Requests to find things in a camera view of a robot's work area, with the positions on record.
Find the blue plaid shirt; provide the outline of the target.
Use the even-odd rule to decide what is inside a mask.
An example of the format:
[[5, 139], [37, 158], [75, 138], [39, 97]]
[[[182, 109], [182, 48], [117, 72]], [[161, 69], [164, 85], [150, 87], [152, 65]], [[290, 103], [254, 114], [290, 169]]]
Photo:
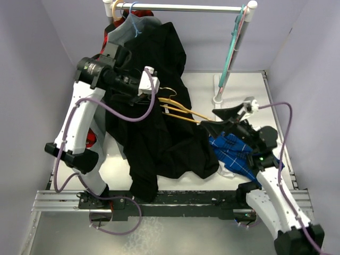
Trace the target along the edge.
[[234, 174], [247, 177], [260, 187], [262, 185], [257, 180], [256, 173], [249, 167], [249, 156], [253, 156], [255, 159], [262, 159], [262, 161], [267, 158], [273, 158], [279, 163], [279, 159], [271, 156], [271, 152], [253, 153], [253, 149], [250, 146], [233, 134], [226, 135], [223, 132], [217, 138], [210, 135], [208, 142], [220, 164], [223, 164], [223, 169], [220, 171], [221, 175], [225, 175], [226, 171], [230, 171]]

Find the white shirt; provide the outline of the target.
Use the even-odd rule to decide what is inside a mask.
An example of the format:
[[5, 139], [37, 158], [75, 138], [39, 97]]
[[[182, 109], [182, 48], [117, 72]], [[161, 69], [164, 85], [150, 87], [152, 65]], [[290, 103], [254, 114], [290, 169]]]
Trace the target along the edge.
[[217, 173], [220, 176], [228, 178], [228, 179], [233, 179], [235, 177], [235, 174], [233, 172], [231, 172], [230, 170], [228, 170], [225, 167], [225, 164], [223, 162], [221, 162], [221, 161], [219, 162], [219, 168], [217, 170]]

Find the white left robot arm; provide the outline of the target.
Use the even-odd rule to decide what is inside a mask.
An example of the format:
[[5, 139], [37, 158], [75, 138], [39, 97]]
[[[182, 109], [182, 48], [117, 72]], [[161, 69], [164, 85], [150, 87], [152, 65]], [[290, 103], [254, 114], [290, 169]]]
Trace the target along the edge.
[[[127, 48], [109, 43], [103, 54], [84, 57], [78, 62], [64, 123], [54, 142], [45, 145], [45, 152], [56, 158], [53, 182], [57, 193], [65, 188], [65, 185], [57, 185], [59, 165], [64, 162], [73, 169], [72, 176], [76, 176], [91, 194], [93, 205], [97, 208], [108, 205], [108, 185], [99, 174], [102, 164], [99, 152], [86, 146], [88, 132], [95, 124], [96, 110], [102, 107], [122, 120], [140, 122], [151, 113], [159, 89], [159, 79], [153, 67], [145, 66], [139, 78], [128, 74], [127, 65], [131, 58], [132, 53]], [[109, 91], [126, 95], [132, 103], [150, 96], [149, 107], [140, 117], [124, 116], [103, 102]]]

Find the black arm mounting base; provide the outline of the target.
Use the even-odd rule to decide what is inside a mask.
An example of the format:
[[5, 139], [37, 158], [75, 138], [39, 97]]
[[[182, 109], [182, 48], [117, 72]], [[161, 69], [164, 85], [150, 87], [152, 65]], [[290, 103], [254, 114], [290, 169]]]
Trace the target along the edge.
[[134, 197], [129, 191], [110, 191], [112, 200], [96, 199], [86, 191], [78, 192], [79, 209], [98, 213], [112, 221], [129, 217], [214, 217], [247, 224], [256, 220], [256, 213], [235, 191], [159, 191], [152, 202]]

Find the teal clothes hanger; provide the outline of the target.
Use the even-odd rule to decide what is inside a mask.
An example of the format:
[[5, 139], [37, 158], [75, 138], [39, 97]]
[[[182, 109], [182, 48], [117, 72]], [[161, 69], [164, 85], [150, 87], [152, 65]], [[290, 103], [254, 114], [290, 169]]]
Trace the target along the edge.
[[236, 44], [237, 35], [238, 35], [238, 32], [239, 32], [239, 26], [240, 26], [241, 19], [243, 17], [244, 9], [245, 9], [245, 5], [242, 5], [240, 13], [237, 15], [237, 17], [235, 19], [234, 28], [233, 28], [233, 31], [231, 33], [232, 38], [231, 38], [231, 41], [230, 41], [230, 44], [229, 44], [228, 54], [227, 54], [227, 57], [226, 57], [222, 76], [221, 76], [219, 84], [218, 84], [218, 88], [219, 88], [218, 92], [222, 91], [222, 88], [223, 88], [224, 83], [226, 81], [227, 72], [228, 72], [228, 68], [229, 68], [231, 58], [232, 58], [232, 55], [233, 55], [234, 47], [235, 47], [235, 44]]

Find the beige clothes hanger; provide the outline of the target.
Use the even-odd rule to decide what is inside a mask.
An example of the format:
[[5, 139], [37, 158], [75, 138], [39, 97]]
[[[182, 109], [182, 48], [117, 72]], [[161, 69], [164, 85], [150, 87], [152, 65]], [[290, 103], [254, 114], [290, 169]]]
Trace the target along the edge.
[[122, 19], [122, 15], [121, 16], [117, 16], [116, 15], [116, 8], [118, 6], [118, 4], [124, 4], [124, 1], [123, 0], [115, 0], [113, 1], [112, 3], [112, 17], [113, 17], [113, 21], [119, 21]]

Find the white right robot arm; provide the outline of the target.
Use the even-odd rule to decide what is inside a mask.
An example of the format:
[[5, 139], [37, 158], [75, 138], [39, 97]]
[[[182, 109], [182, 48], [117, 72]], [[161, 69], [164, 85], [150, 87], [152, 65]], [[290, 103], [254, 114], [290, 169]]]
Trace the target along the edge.
[[205, 120], [201, 125], [214, 138], [233, 134], [252, 149], [247, 161], [261, 187], [240, 185], [236, 202], [242, 208], [255, 210], [273, 236], [276, 253], [323, 254], [323, 228], [312, 223], [282, 179], [282, 160], [273, 153], [277, 148], [277, 130], [271, 126], [254, 129], [248, 122], [261, 108], [253, 99], [236, 107], [213, 109], [219, 121]]

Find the black hanging shirt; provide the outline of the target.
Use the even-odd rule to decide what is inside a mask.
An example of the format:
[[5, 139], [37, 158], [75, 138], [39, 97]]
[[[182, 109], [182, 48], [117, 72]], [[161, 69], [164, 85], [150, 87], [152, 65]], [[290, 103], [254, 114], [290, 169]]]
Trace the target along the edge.
[[[158, 96], [168, 97], [169, 88], [172, 88], [177, 93], [173, 100], [191, 109], [189, 92], [181, 79], [186, 53], [171, 22], [153, 29], [147, 28], [137, 38], [126, 42], [125, 46], [132, 52], [127, 67], [131, 75], [137, 75], [145, 66], [153, 67], [162, 87]], [[140, 122], [127, 122], [110, 113], [106, 115], [106, 130], [117, 140], [138, 135], [172, 135], [179, 138], [193, 135], [195, 128], [194, 123], [165, 115], [159, 100], [155, 100], [151, 113]]]

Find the aluminium frame rail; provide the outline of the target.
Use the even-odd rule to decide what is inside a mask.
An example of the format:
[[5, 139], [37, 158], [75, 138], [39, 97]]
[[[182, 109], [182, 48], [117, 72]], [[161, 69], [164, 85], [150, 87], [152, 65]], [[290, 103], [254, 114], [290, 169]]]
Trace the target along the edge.
[[[294, 172], [290, 172], [293, 185], [291, 194], [298, 206], [307, 213], [313, 212], [312, 203], [307, 190], [299, 190]], [[89, 201], [81, 201], [83, 190], [63, 190], [56, 193], [53, 190], [38, 191], [33, 203], [32, 211], [103, 211]], [[152, 203], [134, 199], [140, 207], [221, 207], [225, 210], [246, 211], [249, 206], [237, 202], [235, 191], [160, 191]]]

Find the pink clothes hanger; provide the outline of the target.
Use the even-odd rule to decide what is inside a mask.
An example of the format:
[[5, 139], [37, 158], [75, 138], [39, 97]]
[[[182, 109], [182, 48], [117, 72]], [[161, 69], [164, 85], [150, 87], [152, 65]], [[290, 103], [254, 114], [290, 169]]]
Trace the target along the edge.
[[237, 39], [241, 33], [241, 28], [245, 19], [245, 16], [247, 14], [248, 6], [247, 5], [242, 5], [240, 13], [237, 15], [235, 19], [235, 24], [234, 24], [234, 29], [233, 32], [231, 33], [232, 35], [232, 40], [229, 46], [229, 60], [231, 61], [233, 58], [233, 54], [235, 52], [235, 47], [236, 47], [236, 42]]

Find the white metal clothes rack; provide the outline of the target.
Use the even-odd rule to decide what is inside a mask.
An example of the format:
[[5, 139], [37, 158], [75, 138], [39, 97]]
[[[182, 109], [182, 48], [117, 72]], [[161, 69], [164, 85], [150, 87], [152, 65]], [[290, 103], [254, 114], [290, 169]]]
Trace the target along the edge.
[[110, 23], [119, 20], [115, 11], [117, 9], [136, 9], [151, 11], [170, 11], [170, 12], [200, 12], [200, 13], [233, 13], [236, 14], [232, 38], [229, 44], [228, 54], [221, 77], [215, 78], [215, 95], [212, 98], [214, 106], [220, 108], [223, 102], [222, 95], [226, 88], [233, 65], [235, 63], [240, 45], [247, 31], [247, 28], [258, 7], [257, 1], [248, 1], [247, 5], [241, 7], [232, 6], [209, 6], [209, 5], [183, 5], [183, 4], [149, 4], [149, 3], [129, 3], [126, 1], [103, 1], [106, 16]]

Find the yellow clothes hanger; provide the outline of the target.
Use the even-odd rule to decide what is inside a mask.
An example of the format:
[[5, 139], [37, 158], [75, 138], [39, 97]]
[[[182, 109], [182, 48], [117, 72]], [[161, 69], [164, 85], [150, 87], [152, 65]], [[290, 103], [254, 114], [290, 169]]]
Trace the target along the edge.
[[160, 102], [160, 107], [162, 107], [164, 109], [163, 114], [167, 115], [167, 116], [171, 116], [174, 118], [178, 118], [184, 121], [188, 121], [188, 122], [192, 122], [192, 123], [196, 123], [196, 124], [200, 124], [201, 121], [197, 121], [193, 118], [189, 118], [186, 116], [182, 116], [182, 115], [177, 115], [177, 114], [173, 114], [171, 111], [173, 112], [178, 112], [181, 114], [185, 114], [185, 115], [195, 115], [200, 117], [201, 119], [203, 119], [204, 121], [212, 121], [212, 119], [201, 115], [199, 113], [196, 113], [190, 109], [187, 109], [185, 106], [183, 106], [181, 103], [175, 101], [172, 99], [172, 97], [175, 97], [177, 95], [177, 92], [169, 87], [163, 87], [163, 88], [159, 88], [160, 90], [170, 90], [172, 92], [171, 95], [169, 95], [167, 98], [165, 97], [159, 97], [158, 100]]

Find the black polo shirt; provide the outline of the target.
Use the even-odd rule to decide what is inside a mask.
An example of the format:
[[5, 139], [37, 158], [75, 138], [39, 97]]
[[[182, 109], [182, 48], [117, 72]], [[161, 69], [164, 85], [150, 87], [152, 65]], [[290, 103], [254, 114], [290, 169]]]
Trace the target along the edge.
[[193, 172], [201, 179], [213, 175], [218, 160], [201, 126], [165, 115], [159, 103], [140, 122], [126, 125], [124, 153], [130, 165], [133, 196], [151, 202], [158, 192], [158, 176], [178, 179]]

